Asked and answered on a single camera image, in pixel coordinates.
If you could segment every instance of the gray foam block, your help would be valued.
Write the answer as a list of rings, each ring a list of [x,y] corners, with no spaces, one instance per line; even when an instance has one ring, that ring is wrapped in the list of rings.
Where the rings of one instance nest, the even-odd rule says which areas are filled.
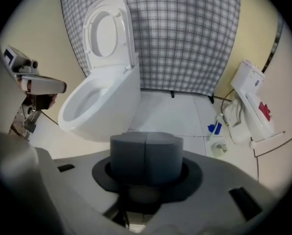
[[[149,132],[145,150],[145,180],[158,186],[177,180],[182,170],[183,139],[164,132]]]
[[[110,167],[117,180],[127,184],[140,184],[144,181],[146,138],[146,132],[127,132],[111,137]]]

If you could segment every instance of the white panel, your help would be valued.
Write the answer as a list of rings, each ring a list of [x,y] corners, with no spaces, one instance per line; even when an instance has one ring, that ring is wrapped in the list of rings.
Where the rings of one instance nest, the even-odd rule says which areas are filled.
[[[277,138],[260,142],[256,156],[270,151],[292,138],[292,33],[286,23],[277,50],[265,72],[258,96],[271,110]]]
[[[143,91],[130,129],[161,131],[180,136],[202,136],[197,110],[190,94]]]
[[[258,157],[259,182],[281,197],[292,183],[292,140]]]

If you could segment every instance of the red label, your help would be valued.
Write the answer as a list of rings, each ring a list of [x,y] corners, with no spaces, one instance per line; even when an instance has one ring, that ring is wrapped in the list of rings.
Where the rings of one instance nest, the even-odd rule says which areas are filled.
[[[264,105],[263,102],[260,102],[258,108],[259,108],[259,110],[261,110],[264,113],[267,120],[270,121],[271,115],[270,115],[270,110],[268,109],[268,106],[266,104]]]

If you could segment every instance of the beige wall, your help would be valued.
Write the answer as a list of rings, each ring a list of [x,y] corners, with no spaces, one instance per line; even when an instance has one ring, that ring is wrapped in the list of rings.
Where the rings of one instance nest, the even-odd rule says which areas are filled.
[[[269,0],[241,0],[236,38],[227,66],[215,88],[215,96],[225,97],[239,63],[247,59],[262,69],[269,57],[278,25],[278,13]]]
[[[277,50],[265,72],[258,96],[271,110],[275,133],[281,136],[259,143],[256,155],[270,151],[292,138],[292,33],[286,23]]]
[[[1,50],[7,45],[37,60],[41,75],[67,83],[67,91],[58,95],[49,110],[44,110],[57,122],[65,99],[85,78],[67,34],[61,0],[23,0],[1,32]]]

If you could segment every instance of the blue object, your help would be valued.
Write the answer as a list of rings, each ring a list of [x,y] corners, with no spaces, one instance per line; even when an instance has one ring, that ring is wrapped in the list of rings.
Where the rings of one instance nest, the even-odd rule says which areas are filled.
[[[222,124],[219,123],[217,128],[216,128],[216,131],[215,131],[215,135],[218,135],[220,133],[220,130],[221,130],[221,127],[222,127]],[[212,133],[215,129],[215,125],[214,124],[211,124],[211,125],[208,125],[208,130]]]

